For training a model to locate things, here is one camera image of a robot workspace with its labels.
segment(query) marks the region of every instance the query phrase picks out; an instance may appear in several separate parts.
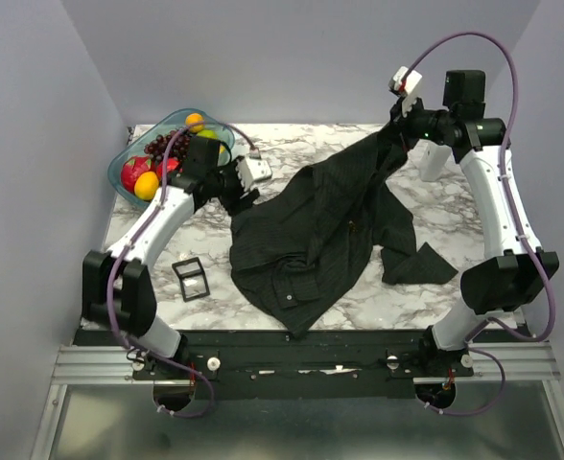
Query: white wall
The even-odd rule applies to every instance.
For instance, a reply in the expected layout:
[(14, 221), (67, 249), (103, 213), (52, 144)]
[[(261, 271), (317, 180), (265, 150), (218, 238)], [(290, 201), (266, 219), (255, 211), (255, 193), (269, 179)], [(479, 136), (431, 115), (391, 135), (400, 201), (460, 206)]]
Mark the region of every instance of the white wall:
[(0, 460), (30, 455), (122, 120), (58, 0), (0, 0)]
[[(513, 56), (521, 90), (511, 138), (516, 177), (536, 234), (561, 261), (553, 278), (558, 311), (552, 345), (564, 390), (564, 0), (541, 2)], [(507, 118), (509, 85), (503, 71), (487, 99), (491, 115)], [(541, 330), (547, 318), (545, 296), (526, 311)]]
[[(388, 80), (436, 39), (479, 29), (513, 46), (538, 0), (62, 0), (128, 123), (184, 106), (233, 122), (376, 122)], [(476, 38), (420, 70), (440, 104), (444, 72), (504, 60)]]

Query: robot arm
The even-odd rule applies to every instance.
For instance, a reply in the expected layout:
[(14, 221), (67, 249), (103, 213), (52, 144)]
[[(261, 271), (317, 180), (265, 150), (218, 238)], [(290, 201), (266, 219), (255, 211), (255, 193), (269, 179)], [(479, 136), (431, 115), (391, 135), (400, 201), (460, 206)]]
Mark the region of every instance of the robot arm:
[[(424, 109), (418, 98), (420, 74), (412, 71), (404, 84), (406, 73), (407, 68), (402, 67), (389, 83), (390, 90), (399, 96), (391, 110), (391, 122), (402, 139), (431, 141), (418, 167), (422, 180), (438, 180), (453, 154), (470, 185), (482, 222), (485, 261), (461, 275), (461, 299), (428, 331), (437, 349), (461, 350), (467, 335), (487, 318), (531, 302), (543, 285), (519, 239), (505, 194), (500, 169), (504, 122), (483, 117), (484, 73), (448, 72), (444, 89), (448, 110), (438, 111)], [(523, 226), (522, 238), (527, 239), (529, 248), (552, 277), (559, 261), (556, 253), (542, 250), (529, 224), (514, 179), (509, 146), (505, 174)]]
[[(260, 158), (238, 157), (218, 167), (219, 151), (220, 142), (195, 137), (182, 173), (174, 172), (169, 177), (164, 202), (162, 189), (158, 189), (149, 207), (127, 234), (106, 253), (91, 251), (82, 265), (82, 316), (108, 324), (106, 283), (111, 266), (126, 252), (118, 277), (122, 283), (114, 289), (120, 328), (145, 349), (178, 362), (184, 360), (182, 335), (156, 315), (156, 298), (150, 279), (156, 260), (177, 229), (207, 201), (216, 197), (233, 216), (251, 206), (259, 196), (254, 186), (271, 178), (268, 162)], [(135, 238), (145, 221), (150, 224)]]

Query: camera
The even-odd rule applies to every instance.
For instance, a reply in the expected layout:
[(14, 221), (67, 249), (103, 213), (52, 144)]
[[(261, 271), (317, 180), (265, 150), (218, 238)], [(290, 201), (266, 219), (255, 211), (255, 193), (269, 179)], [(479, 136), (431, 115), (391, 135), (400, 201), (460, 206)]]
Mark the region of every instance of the camera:
[(457, 120), (479, 120), (484, 116), (486, 74), (482, 70), (449, 70), (444, 83), (444, 99)]

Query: bolt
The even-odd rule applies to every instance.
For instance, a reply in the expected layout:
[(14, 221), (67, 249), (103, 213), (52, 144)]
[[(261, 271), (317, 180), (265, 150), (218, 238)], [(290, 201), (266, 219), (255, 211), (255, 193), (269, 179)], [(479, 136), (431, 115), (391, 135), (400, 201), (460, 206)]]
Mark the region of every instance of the bolt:
[(472, 367), (473, 364), (474, 364), (474, 359), (472, 359), (471, 356), (463, 355), (461, 357), (461, 366), (463, 366), (464, 368), (469, 369)]
[(399, 362), (397, 362), (397, 356), (391, 355), (387, 358), (387, 361), (388, 361), (387, 367), (391, 371), (394, 371), (399, 367)]
[(212, 372), (218, 371), (220, 367), (221, 367), (221, 361), (217, 357), (212, 356), (207, 360), (207, 368), (210, 371)]

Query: white marble countertop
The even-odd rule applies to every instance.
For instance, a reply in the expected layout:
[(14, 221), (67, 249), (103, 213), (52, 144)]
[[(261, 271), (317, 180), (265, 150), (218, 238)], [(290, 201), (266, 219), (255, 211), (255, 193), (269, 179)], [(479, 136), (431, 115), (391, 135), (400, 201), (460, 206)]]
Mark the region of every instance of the white marble countertop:
[[(272, 181), (259, 187), (262, 198), (280, 192), (302, 166), (320, 161), (380, 128), (375, 125), (238, 125), (256, 142), (273, 170)], [(137, 126), (133, 139), (149, 126)], [(237, 141), (234, 154), (247, 152)], [(421, 148), (394, 174), (388, 185), (414, 214), (418, 245), (428, 242), (459, 272), (483, 260), (481, 223), (469, 185), (452, 160), (439, 182), (424, 183), (416, 165)], [(135, 223), (140, 211), (117, 197), (106, 235), (108, 247)], [(279, 330), (282, 325), (253, 307), (230, 278), (230, 217), (216, 202), (184, 224), (171, 239), (152, 273), (159, 316), (177, 329)], [(444, 286), (388, 286), (382, 283), (380, 248), (359, 282), (313, 326), (313, 330), (423, 329), (434, 324), (460, 297), (460, 275)], [(211, 295), (184, 303), (174, 262), (198, 256)], [(512, 316), (506, 320), (514, 325)]]

